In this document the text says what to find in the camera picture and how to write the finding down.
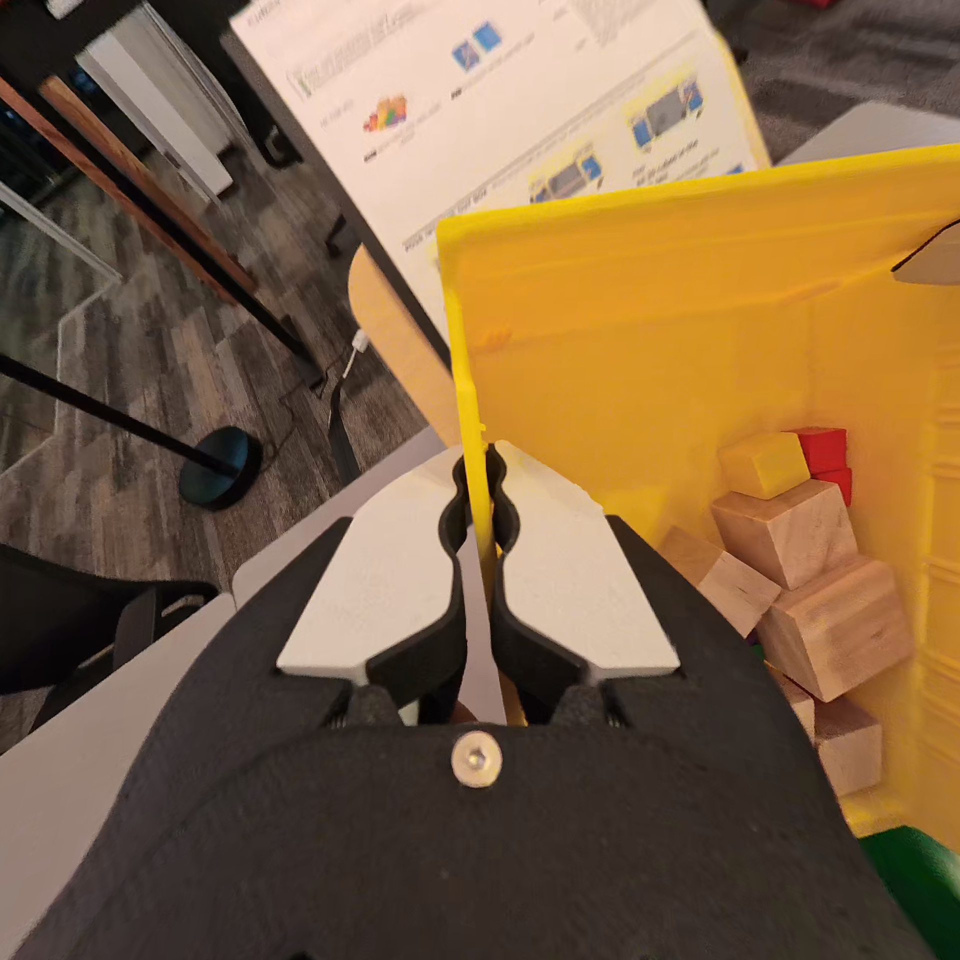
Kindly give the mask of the black office chair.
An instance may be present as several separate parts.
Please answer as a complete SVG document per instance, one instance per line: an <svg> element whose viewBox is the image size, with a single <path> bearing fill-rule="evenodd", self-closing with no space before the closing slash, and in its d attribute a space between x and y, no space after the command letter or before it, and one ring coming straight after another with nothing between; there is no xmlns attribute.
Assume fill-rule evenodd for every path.
<svg viewBox="0 0 960 960"><path fill-rule="evenodd" d="M31 734L220 595L98 576L1 546L1 694L46 691Z"/></svg>

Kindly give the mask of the green plastic box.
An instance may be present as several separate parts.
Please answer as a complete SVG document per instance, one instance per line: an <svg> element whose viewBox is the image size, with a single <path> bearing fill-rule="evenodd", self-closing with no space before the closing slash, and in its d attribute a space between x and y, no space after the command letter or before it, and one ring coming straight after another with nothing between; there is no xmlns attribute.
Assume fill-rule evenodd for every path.
<svg viewBox="0 0 960 960"><path fill-rule="evenodd" d="M890 895L940 959L959 957L959 856L900 825L859 841Z"/></svg>

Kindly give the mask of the pile of wooden cubes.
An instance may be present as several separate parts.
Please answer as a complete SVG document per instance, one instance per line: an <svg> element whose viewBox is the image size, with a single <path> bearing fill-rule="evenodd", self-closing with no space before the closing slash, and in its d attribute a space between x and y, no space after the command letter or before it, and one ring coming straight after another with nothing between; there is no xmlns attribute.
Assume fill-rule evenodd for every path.
<svg viewBox="0 0 960 960"><path fill-rule="evenodd" d="M914 651L891 566L862 554L843 429L760 435L722 450L721 544L671 527L660 554L759 649L838 798L882 780L882 723L850 694Z"/></svg>

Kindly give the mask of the yellow plastic box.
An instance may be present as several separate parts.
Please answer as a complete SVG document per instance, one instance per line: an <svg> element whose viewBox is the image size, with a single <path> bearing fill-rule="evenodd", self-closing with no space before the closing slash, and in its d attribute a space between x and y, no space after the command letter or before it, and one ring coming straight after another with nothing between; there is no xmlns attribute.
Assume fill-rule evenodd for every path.
<svg viewBox="0 0 960 960"><path fill-rule="evenodd" d="M958 851L957 285L903 261L958 223L958 145L894 150L474 213L438 227L476 540L506 440L657 542L704 536L717 451L846 428L853 529L889 564L917 652L855 698L880 786L843 799Z"/></svg>

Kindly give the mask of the printed instruction sheet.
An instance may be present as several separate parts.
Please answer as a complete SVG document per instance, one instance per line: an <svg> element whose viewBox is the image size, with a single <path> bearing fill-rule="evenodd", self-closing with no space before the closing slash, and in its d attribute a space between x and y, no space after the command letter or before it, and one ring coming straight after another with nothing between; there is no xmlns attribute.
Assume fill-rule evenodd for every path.
<svg viewBox="0 0 960 960"><path fill-rule="evenodd" d="M701 2L251 2L229 22L380 244L768 167Z"/></svg>

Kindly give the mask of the black stanchion pole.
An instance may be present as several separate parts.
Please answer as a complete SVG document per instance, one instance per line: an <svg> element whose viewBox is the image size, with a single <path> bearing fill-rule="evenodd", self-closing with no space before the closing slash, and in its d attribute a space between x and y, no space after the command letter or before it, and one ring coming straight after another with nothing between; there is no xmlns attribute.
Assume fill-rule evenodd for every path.
<svg viewBox="0 0 960 960"><path fill-rule="evenodd" d="M224 426L198 443L188 444L6 354L1 355L1 374L180 457L184 464L177 491L189 505L210 512L232 507L246 496L260 474L262 444L239 427Z"/></svg>

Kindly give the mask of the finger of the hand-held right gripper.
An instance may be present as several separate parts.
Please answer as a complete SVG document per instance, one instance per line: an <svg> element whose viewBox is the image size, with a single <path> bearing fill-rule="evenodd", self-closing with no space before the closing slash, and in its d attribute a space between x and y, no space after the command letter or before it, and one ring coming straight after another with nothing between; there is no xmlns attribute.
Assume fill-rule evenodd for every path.
<svg viewBox="0 0 960 960"><path fill-rule="evenodd" d="M892 269L896 282L959 285L959 222L940 229Z"/></svg>

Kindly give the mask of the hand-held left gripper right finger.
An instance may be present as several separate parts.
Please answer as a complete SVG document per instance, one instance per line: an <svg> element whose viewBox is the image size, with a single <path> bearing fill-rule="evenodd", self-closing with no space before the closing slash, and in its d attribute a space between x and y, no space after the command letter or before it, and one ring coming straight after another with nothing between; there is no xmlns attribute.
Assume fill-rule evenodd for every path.
<svg viewBox="0 0 960 960"><path fill-rule="evenodd" d="M486 450L486 468L491 650L525 713L553 714L573 687L676 672L677 650L601 505L507 440Z"/></svg>

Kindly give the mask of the beige wooden chair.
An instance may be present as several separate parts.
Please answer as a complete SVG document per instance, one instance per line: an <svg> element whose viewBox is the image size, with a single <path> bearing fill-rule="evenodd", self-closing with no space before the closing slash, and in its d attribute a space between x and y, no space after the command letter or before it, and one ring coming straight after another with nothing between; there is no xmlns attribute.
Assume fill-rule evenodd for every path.
<svg viewBox="0 0 960 960"><path fill-rule="evenodd" d="M448 447L461 442L460 418L450 368L368 253L352 258L347 295L353 317L414 405Z"/></svg>

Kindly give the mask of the wooden desk with black frame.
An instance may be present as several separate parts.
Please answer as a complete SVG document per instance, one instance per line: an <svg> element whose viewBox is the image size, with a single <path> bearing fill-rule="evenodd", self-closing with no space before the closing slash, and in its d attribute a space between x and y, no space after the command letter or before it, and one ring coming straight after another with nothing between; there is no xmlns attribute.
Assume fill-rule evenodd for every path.
<svg viewBox="0 0 960 960"><path fill-rule="evenodd" d="M327 383L299 329L259 298L258 281L158 182L58 76L28 89L1 75L2 101L163 244L225 302L247 314L294 357L309 390Z"/></svg>

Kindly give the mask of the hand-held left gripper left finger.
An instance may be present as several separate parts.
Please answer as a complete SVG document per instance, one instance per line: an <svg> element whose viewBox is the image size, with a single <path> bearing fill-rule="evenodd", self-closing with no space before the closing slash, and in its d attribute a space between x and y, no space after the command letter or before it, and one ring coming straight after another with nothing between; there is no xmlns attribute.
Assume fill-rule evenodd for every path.
<svg viewBox="0 0 960 960"><path fill-rule="evenodd" d="M349 519L277 669L379 687L400 709L455 701L469 658L459 560L468 501L462 447L379 490Z"/></svg>

